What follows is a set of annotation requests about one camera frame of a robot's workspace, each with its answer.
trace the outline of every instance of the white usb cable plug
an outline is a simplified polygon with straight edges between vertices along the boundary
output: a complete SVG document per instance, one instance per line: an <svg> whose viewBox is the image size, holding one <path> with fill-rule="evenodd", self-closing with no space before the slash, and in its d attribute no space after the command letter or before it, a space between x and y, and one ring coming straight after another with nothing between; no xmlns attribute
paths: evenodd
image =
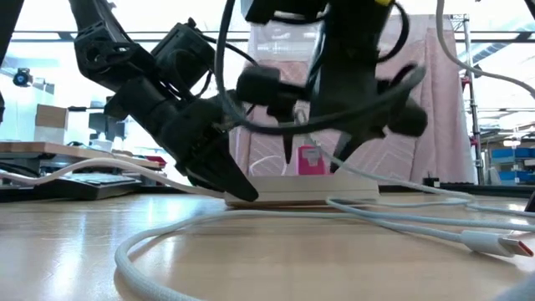
<svg viewBox="0 0 535 301"><path fill-rule="evenodd" d="M533 251L522 241L491 232L465 230L461 242L472 251L505 257L515 255L532 257Z"/></svg>

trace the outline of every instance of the camera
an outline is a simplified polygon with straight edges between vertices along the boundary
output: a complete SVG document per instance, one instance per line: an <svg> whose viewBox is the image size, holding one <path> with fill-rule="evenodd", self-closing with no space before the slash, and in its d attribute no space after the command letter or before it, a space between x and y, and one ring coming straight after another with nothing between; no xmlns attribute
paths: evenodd
<svg viewBox="0 0 535 301"><path fill-rule="evenodd" d="M18 87L30 87L33 83L30 68L17 69L17 73L13 76L13 83Z"/></svg>

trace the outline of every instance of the desk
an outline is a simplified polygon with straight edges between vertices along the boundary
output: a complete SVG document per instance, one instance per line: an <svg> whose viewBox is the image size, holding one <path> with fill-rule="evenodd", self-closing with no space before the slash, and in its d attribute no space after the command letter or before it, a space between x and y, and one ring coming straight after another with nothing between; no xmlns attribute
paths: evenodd
<svg viewBox="0 0 535 301"><path fill-rule="evenodd" d="M158 162L144 159L132 158L123 155L111 155L110 153L98 150L89 150L75 146L59 145L48 142L0 142L0 160L27 160L25 166L39 166L45 162L48 166L62 163L75 163L84 159L94 158L116 158L138 166L151 169L160 169Z"/></svg>
<svg viewBox="0 0 535 301"><path fill-rule="evenodd" d="M222 210L217 200L171 195L0 204L0 299L137 300L115 272L118 245L147 228ZM418 211L526 222L462 208ZM535 247L535 239L525 241ZM130 257L154 280L208 300L489 300L535 271L532 258L493 258L366 222L294 218L213 222L145 242Z"/></svg>

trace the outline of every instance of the pink backdrop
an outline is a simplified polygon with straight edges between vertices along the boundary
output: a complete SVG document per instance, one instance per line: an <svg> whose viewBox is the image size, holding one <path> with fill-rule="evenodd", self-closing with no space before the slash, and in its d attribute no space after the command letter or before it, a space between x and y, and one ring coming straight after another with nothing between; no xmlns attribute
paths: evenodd
<svg viewBox="0 0 535 301"><path fill-rule="evenodd" d="M396 17L392 19L383 34L381 46L385 49L391 47L399 32L399 20ZM388 134L383 140L368 141L347 162L368 172L409 181L421 182L428 173L439 176L443 181L473 181L473 164L462 111L458 68L441 51L433 26L433 16L412 16L411 24L408 44L392 60L379 65L377 75L381 78L391 78L410 61L416 61L427 67L426 77L412 91L412 96L426 110L428 127L424 135L418 139ZM252 36L266 34L266 30L270 30L269 33L273 31L269 28L259 28L256 32L252 32ZM451 50L455 51L453 32L449 30L446 37ZM258 40L258 38L251 39L250 46L253 46L253 49L259 49ZM302 83L305 80L308 71L307 61L288 59L288 56L284 58L284 55L281 55L282 59L277 59L276 54L263 57L261 54L257 55L261 64L281 69L284 80L294 83ZM299 103L298 106L307 109L305 103ZM273 118L266 116L265 108L255 109L251 118L258 123L276 124ZM329 152L334 150L338 133L324 131L313 136L324 149ZM232 133L231 142L232 154L246 174L254 162L267 156L278 156L256 164L253 170L255 176L281 175L283 171L281 138L251 135L244 129L237 129ZM294 155L295 149L302 144L303 138L294 137ZM288 166L286 175L295 175L295 156Z"/></svg>

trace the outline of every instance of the wooden tabletop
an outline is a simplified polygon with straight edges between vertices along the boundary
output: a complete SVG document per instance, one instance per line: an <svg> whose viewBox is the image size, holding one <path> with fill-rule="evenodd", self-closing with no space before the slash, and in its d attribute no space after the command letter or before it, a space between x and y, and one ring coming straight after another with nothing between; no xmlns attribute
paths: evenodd
<svg viewBox="0 0 535 301"><path fill-rule="evenodd" d="M145 159L132 158L123 155L112 155L105 151L90 150L77 146L59 145L49 142L0 142L0 153L46 153L61 156L72 156L81 159L115 158L138 166L148 168L160 168L158 162Z"/></svg>
<svg viewBox="0 0 535 301"><path fill-rule="evenodd" d="M222 201L174 195L0 204L0 299L138 300L115 271L119 244L148 228L225 209ZM530 222L452 207L410 210L416 211ZM534 239L525 242L535 247ZM296 218L211 222L145 241L130 257L155 281L207 300L490 300L535 271L532 258L471 253L367 222Z"/></svg>

